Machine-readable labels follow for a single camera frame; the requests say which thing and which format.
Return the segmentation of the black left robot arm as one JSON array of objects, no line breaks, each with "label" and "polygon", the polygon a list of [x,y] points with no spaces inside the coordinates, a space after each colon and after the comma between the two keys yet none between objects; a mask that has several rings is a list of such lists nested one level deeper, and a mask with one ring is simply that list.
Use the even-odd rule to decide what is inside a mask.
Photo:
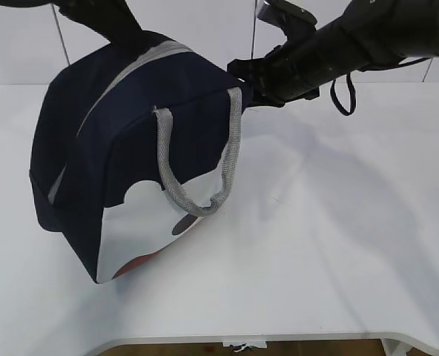
[{"label": "black left robot arm", "polygon": [[53,3],[63,16],[90,28],[125,50],[139,53],[145,44],[144,31],[126,1],[65,0]]}]

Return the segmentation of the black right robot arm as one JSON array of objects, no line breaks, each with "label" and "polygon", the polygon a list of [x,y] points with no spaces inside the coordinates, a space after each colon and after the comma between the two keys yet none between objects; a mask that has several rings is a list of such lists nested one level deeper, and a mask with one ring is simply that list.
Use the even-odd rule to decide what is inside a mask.
[{"label": "black right robot arm", "polygon": [[439,1],[351,1],[343,14],[317,28],[307,10],[290,1],[261,1],[256,17],[281,29],[287,40],[257,59],[235,59],[233,76],[252,86],[252,107],[281,108],[313,100],[320,86],[346,77],[350,108],[330,96],[345,116],[354,113],[351,73],[416,65],[439,57]]}]

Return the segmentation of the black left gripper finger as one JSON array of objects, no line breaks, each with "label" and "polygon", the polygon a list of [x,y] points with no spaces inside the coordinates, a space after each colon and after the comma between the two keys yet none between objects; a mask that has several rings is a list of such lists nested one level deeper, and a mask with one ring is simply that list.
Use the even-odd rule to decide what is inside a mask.
[{"label": "black left gripper finger", "polygon": [[142,46],[143,30],[126,1],[94,0],[89,5],[95,32],[123,48]]}]

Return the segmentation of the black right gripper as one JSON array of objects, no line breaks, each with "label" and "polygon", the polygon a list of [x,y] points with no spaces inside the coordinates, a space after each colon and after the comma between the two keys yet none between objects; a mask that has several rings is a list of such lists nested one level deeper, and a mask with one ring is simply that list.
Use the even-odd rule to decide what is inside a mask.
[{"label": "black right gripper", "polygon": [[288,58],[290,47],[277,45],[262,58],[235,59],[228,63],[227,72],[252,88],[250,108],[281,108],[297,100],[313,100],[320,96],[319,88],[301,85],[301,76]]}]

